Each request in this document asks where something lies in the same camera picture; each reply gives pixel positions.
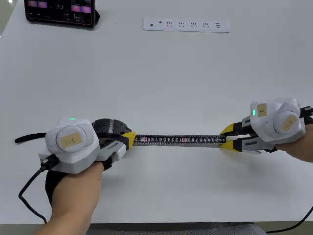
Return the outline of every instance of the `paper label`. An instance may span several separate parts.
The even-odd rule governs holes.
[[[294,115],[289,115],[282,125],[284,131],[289,131],[290,128],[296,123],[297,118]]]
[[[258,105],[258,117],[266,117],[267,115],[267,108],[266,108],[266,104],[259,104]]]
[[[82,138],[80,137],[80,134],[78,132],[61,137],[61,146],[62,149],[77,145],[82,142]]]

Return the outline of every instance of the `white tabletop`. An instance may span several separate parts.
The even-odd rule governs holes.
[[[41,223],[18,200],[63,115],[138,134],[218,134],[252,101],[313,104],[310,0],[97,1],[95,30],[30,24],[19,1],[0,39],[0,224]],[[231,33],[151,32],[142,17],[230,20]],[[25,197],[44,215],[44,175]],[[287,221],[312,205],[313,165],[283,152],[134,147],[103,174],[94,223]]]

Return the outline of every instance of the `human hand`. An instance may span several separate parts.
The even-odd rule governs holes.
[[[97,162],[79,174],[67,174],[52,195],[52,216],[37,235],[86,234],[101,191],[103,164]]]
[[[313,163],[313,124],[306,126],[306,134],[300,140],[292,143],[276,145],[278,150],[305,162]]]

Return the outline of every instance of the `gray floor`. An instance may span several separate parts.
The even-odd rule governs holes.
[[[259,222],[257,223],[263,230],[275,230],[275,229],[281,229],[286,228],[289,226],[292,226],[294,222]],[[42,225],[29,225],[29,224],[23,224],[23,225],[0,225],[0,234],[1,235],[32,235],[34,234]],[[136,230],[148,230],[150,231],[150,225],[147,224],[137,224]],[[168,227],[171,227],[172,225],[169,224],[155,224],[153,227],[157,227],[159,230],[168,230]],[[100,234],[106,234],[105,231],[108,230],[114,230],[116,227],[123,227],[125,231],[131,231],[132,229],[130,227],[134,227],[134,225],[108,225],[108,224],[97,224],[92,225],[89,230],[89,235],[100,235]],[[305,222],[302,226],[299,228],[284,232],[283,235],[309,235],[313,233],[313,222]]]
[[[13,8],[17,0],[0,0],[0,35],[5,30],[5,26],[12,14]],[[293,225],[293,222],[259,222],[258,225],[265,231],[285,228]],[[31,235],[33,234],[41,225],[0,225],[1,235]],[[92,231],[98,231],[101,229],[101,225],[92,226]],[[284,235],[308,235],[313,234],[313,222],[306,222],[301,227],[296,230],[285,232]]]

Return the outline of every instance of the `electrical socket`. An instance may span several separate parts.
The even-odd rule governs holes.
[[[144,18],[142,24],[150,31],[230,32],[229,21]]]

